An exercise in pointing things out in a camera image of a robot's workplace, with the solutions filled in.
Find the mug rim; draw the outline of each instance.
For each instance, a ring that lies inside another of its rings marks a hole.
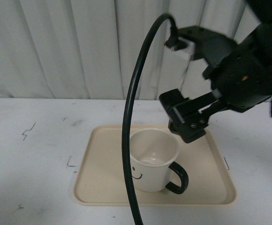
[[[170,160],[168,160],[168,161],[166,161],[166,162],[164,162],[164,163],[162,163],[162,164],[147,164],[147,163],[141,162],[141,161],[139,161],[138,159],[136,159],[136,158],[131,154],[131,150],[130,150],[130,158],[131,158],[131,159],[133,159],[135,162],[137,162],[137,163],[139,163],[139,164],[141,164],[141,165],[148,166],[148,167],[162,167],[162,166],[171,164],[173,161],[175,161],[175,160],[177,159],[177,157],[178,157],[178,155],[179,155],[179,153],[180,153],[179,142],[178,142],[178,140],[172,135],[172,133],[169,133],[169,132],[167,132],[167,131],[165,131],[165,130],[162,130],[162,129],[159,129],[159,128],[144,128],[144,129],[140,129],[140,130],[135,131],[134,133],[132,133],[132,134],[130,135],[130,139],[131,139],[131,137],[134,136],[135,134],[137,134],[137,133],[139,133],[139,132],[141,132],[141,131],[144,131],[144,130],[158,130],[158,131],[161,131],[161,132],[163,132],[163,133],[169,135],[171,138],[174,139],[174,142],[176,143],[176,146],[177,146],[177,148],[176,148],[176,153],[175,153],[175,155],[174,155]]]

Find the white curtain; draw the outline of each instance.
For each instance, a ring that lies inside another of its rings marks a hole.
[[[124,99],[142,42],[164,12],[179,27],[238,42],[259,24],[241,0],[0,0],[0,97]],[[138,99],[210,91],[204,60],[163,47],[168,30],[164,23],[152,43]]]

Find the black cable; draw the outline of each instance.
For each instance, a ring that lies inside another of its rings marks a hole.
[[[134,218],[134,222],[136,225],[143,225],[138,203],[137,203],[137,197],[135,194],[134,189],[134,183],[132,178],[132,171],[131,171],[131,161],[130,161],[130,128],[131,128],[131,119],[132,119],[132,112],[133,112],[133,105],[135,100],[135,95],[140,79],[140,75],[142,72],[142,69],[144,67],[144,62],[147,57],[149,48],[151,46],[151,43],[161,26],[164,20],[169,19],[171,23],[171,35],[168,40],[170,43],[167,43],[167,45],[171,45],[173,47],[173,44],[178,40],[178,32],[177,27],[175,25],[174,18],[170,14],[162,14],[157,18],[157,20],[152,25],[150,31],[148,32],[140,53],[137,58],[137,62],[133,71],[133,75],[131,78],[130,86],[128,89],[128,95],[126,99],[126,105],[123,115],[123,122],[122,122],[122,136],[121,136],[121,149],[122,149],[122,165],[123,165],[123,173],[126,183],[126,189],[128,194],[128,200],[130,203],[132,215]]]

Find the white mug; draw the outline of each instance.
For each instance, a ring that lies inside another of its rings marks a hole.
[[[177,164],[179,144],[169,132],[157,128],[136,131],[130,137],[130,159],[133,183],[137,189],[158,192],[164,188],[182,194],[188,186],[186,171]],[[181,186],[172,183],[173,171]]]

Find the smiley face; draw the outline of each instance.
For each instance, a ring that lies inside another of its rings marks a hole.
[[[142,176],[143,176],[143,174],[142,174],[142,173],[140,174],[140,176],[139,176],[138,178],[136,178],[136,177],[134,177],[134,176],[132,175],[132,177],[133,177],[134,179],[136,179],[136,180],[141,179],[141,178],[142,178]]]

